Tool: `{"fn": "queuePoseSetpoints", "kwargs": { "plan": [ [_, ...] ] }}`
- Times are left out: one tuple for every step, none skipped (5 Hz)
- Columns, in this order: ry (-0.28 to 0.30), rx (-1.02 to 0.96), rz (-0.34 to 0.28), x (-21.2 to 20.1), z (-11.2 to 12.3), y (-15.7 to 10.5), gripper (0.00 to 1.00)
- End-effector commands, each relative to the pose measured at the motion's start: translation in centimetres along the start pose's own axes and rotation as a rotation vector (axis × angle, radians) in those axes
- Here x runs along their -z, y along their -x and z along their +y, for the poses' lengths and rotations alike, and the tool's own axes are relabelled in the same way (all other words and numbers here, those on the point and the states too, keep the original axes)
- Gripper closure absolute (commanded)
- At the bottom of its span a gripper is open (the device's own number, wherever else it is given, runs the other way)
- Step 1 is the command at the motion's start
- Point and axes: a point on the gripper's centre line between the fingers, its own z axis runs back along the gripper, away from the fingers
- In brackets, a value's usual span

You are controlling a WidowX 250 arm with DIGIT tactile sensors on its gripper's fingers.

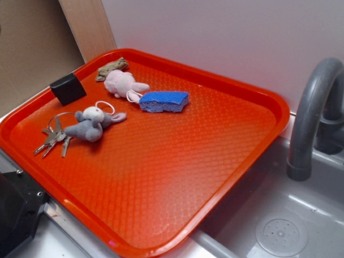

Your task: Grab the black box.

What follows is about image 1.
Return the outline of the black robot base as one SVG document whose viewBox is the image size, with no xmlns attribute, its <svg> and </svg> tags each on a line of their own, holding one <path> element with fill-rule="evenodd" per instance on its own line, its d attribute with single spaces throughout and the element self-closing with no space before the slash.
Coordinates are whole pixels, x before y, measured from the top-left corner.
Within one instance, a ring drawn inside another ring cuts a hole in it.
<svg viewBox="0 0 344 258">
<path fill-rule="evenodd" d="M 27 172 L 1 173 L 1 257 L 33 241 L 46 202 L 45 190 Z"/>
</svg>

